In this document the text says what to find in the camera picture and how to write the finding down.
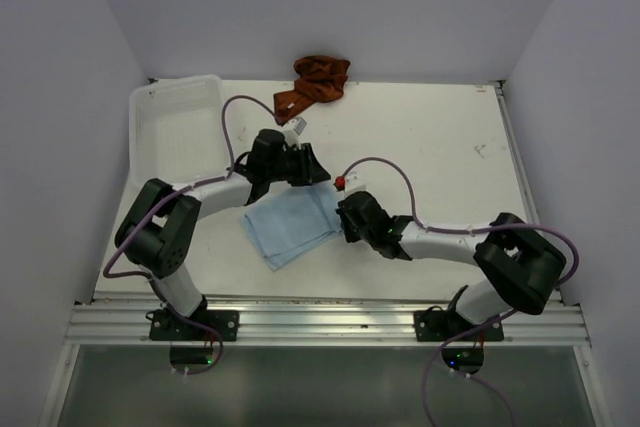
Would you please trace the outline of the light blue towel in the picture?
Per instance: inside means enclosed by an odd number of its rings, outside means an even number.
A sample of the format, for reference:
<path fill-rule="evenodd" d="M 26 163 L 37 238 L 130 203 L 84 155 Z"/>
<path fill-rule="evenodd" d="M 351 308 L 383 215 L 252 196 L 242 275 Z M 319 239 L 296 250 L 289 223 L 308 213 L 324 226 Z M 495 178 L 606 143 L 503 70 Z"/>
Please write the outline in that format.
<path fill-rule="evenodd" d="M 340 236 L 337 192 L 329 182 L 292 187 L 259 201 L 245 212 L 241 225 L 272 271 Z"/>

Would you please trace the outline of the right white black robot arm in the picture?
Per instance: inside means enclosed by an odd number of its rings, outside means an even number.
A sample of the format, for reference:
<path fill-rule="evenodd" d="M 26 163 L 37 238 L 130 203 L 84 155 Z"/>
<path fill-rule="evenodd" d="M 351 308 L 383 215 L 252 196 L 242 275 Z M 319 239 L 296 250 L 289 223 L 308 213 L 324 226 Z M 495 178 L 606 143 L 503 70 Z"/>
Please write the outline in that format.
<path fill-rule="evenodd" d="M 357 191 L 338 203 L 337 214 L 348 243 L 363 241 L 386 259 L 439 259 L 480 269 L 484 279 L 462 287 L 445 316 L 447 331 L 461 340 L 508 311 L 541 314 L 567 263 L 551 242 L 509 213 L 476 230 L 422 228 Z"/>

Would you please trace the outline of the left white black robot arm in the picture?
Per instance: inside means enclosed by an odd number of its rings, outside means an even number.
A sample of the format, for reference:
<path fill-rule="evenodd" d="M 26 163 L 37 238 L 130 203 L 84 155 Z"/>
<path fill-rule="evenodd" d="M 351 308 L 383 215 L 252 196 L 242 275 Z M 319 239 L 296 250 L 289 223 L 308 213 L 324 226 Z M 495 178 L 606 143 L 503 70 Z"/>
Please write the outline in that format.
<path fill-rule="evenodd" d="M 330 174 L 317 160 L 309 143 L 293 132 L 261 130 L 249 151 L 233 157 L 220 176 L 191 184 L 148 180 L 116 231 L 115 257 L 125 255 L 138 271 L 113 273 L 106 278 L 139 276 L 156 290 L 174 316 L 172 326 L 185 339 L 201 337 L 208 326 L 204 295 L 195 286 L 185 261 L 199 220 L 218 212 L 251 205 L 274 183 L 294 188 L 328 181 Z"/>

